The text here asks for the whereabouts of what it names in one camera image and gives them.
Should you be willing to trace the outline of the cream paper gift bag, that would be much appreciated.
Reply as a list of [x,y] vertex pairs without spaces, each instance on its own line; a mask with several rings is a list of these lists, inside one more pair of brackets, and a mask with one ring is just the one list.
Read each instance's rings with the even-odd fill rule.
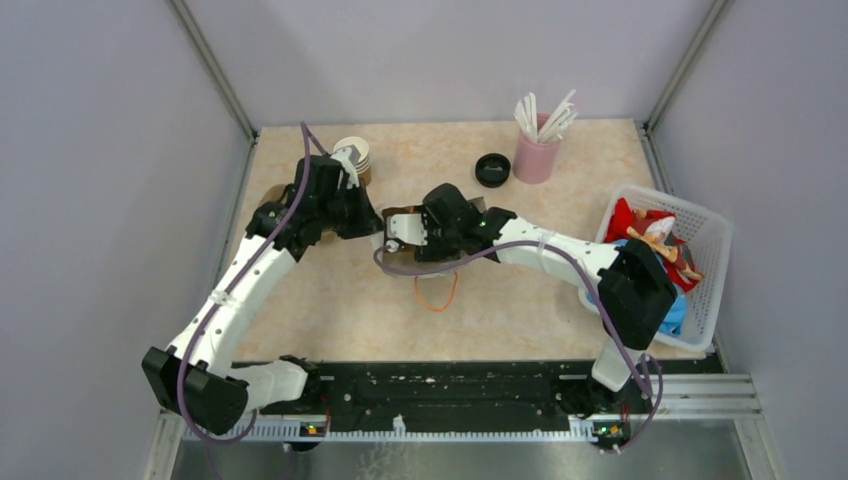
[[[379,210],[382,219],[384,220],[384,209],[386,207],[392,207],[397,205],[389,205],[382,207]],[[376,255],[376,263],[381,270],[392,276],[392,277],[408,277],[413,280],[414,292],[416,296],[416,300],[418,303],[424,307],[425,309],[431,312],[443,312],[453,303],[456,295],[457,285],[458,285],[458,268],[454,265],[456,262],[460,261],[461,258],[457,261],[449,262],[449,263],[430,263],[430,264],[417,264],[411,260],[402,259],[400,257],[395,257],[388,253],[389,245],[384,242],[384,233],[383,237],[380,240],[375,240],[373,242],[375,248],[378,250],[378,254]],[[448,298],[442,305],[436,306],[434,304],[429,304],[427,301],[423,299],[423,296],[420,291],[420,282],[424,279],[429,278],[438,278],[448,276],[452,277],[451,290],[448,295]]]

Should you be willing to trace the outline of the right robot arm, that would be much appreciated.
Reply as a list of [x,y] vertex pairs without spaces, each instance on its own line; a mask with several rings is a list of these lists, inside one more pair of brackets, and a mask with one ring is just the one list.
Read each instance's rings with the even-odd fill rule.
[[653,393],[646,351],[677,300],[678,291],[652,248],[576,239],[540,227],[517,213],[469,200],[453,184],[431,190],[418,205],[385,207],[384,238],[374,254],[386,273],[427,277],[474,260],[532,268],[579,287],[601,316],[608,339],[586,385],[589,404],[612,412],[626,384]]

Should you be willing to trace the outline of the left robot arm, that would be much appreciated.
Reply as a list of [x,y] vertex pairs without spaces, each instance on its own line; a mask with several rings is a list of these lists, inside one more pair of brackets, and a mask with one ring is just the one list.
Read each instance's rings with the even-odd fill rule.
[[284,356],[236,368],[234,356],[265,300],[326,232],[341,239],[379,233],[352,145],[301,159],[293,183],[261,204],[235,257],[196,316],[164,349],[152,347],[142,369],[160,405],[198,431],[224,435],[249,412],[285,402],[297,413],[319,404],[311,366]]

